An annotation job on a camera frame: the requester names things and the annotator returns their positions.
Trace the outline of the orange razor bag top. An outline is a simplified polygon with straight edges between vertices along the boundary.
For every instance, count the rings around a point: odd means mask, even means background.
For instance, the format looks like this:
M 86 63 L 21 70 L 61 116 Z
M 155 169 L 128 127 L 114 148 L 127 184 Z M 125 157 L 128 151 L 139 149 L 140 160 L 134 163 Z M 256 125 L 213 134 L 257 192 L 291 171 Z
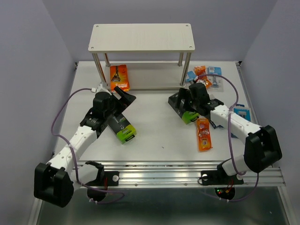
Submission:
M 203 79 L 206 82 L 205 87 L 209 88 L 212 83 L 209 81 L 209 79 L 207 78 L 206 75 L 206 66 L 197 66 L 194 67 L 194 73 L 196 74 L 196 78 L 195 79 Z

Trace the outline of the orange razor bag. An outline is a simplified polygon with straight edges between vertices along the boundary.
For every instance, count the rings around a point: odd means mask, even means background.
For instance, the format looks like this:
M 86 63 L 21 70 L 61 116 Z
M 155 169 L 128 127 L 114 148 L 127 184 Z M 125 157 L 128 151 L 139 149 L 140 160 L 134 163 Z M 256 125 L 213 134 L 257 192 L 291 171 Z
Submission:
M 206 66 L 197 66 L 194 67 L 194 73 L 196 74 L 196 78 L 195 79 L 203 79 L 206 82 L 205 87 L 209 88 L 212 83 L 209 81 L 209 79 L 207 78 L 206 75 Z
M 210 136 L 210 123 L 206 118 L 198 118 L 197 126 L 197 143 L 198 151 L 203 152 L 212 148 L 212 141 Z

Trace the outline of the orange razor bag bottom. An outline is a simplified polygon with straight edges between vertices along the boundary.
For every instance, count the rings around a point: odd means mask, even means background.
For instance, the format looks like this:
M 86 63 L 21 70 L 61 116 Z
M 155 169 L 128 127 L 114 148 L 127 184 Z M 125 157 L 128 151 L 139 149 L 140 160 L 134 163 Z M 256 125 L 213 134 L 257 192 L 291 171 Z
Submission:
M 210 123 L 206 118 L 198 118 L 197 126 L 197 143 L 198 151 L 203 152 L 212 148 L 212 141 L 210 136 Z

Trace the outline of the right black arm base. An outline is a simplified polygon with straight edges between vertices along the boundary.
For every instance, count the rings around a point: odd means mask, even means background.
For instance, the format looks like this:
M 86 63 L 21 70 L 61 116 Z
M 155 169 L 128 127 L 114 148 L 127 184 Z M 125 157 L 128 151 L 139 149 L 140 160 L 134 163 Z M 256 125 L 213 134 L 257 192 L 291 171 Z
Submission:
M 228 159 L 217 166 L 216 170 L 204 170 L 201 171 L 201 176 L 198 178 L 198 183 L 202 186 L 209 185 L 242 185 L 244 184 L 244 180 L 239 180 L 237 175 L 227 175 L 222 165 L 231 161 Z

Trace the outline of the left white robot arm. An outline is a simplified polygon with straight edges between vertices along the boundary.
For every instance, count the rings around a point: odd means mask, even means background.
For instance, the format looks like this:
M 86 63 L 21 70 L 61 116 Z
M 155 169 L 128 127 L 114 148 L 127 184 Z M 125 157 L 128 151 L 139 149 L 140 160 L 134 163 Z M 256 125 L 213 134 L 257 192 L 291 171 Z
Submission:
M 108 121 L 121 115 L 136 100 L 136 96 L 119 87 L 114 90 L 119 98 L 102 85 L 89 89 L 95 94 L 92 107 L 85 114 L 73 137 L 68 140 L 57 134 L 56 137 L 65 141 L 65 146 L 47 163 L 39 163 L 35 168 L 35 198 L 63 208 L 81 187 L 98 191 L 102 195 L 110 192 L 107 187 L 111 179 L 106 177 L 101 163 L 87 161 L 78 167 L 77 161 L 104 132 Z

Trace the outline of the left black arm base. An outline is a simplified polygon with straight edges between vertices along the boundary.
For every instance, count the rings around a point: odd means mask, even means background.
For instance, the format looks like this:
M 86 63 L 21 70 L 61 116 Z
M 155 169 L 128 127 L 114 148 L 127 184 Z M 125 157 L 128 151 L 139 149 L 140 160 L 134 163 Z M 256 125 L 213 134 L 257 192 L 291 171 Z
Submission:
M 79 170 L 80 181 L 88 186 L 118 186 L 119 171 L 105 171 L 101 163 L 87 161 Z

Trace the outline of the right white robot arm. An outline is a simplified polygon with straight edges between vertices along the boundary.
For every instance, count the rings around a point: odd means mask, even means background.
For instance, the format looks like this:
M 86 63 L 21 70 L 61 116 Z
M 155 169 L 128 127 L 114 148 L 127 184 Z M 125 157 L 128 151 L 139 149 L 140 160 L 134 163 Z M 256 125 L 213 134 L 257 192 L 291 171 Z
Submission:
M 216 125 L 226 128 L 229 135 L 235 135 L 244 144 L 244 153 L 231 156 L 216 170 L 216 179 L 221 183 L 229 181 L 233 175 L 252 171 L 260 173 L 282 158 L 282 151 L 275 129 L 262 127 L 234 113 L 222 101 L 212 99 L 202 83 L 189 88 L 180 88 L 176 105 L 190 112 L 199 113 Z

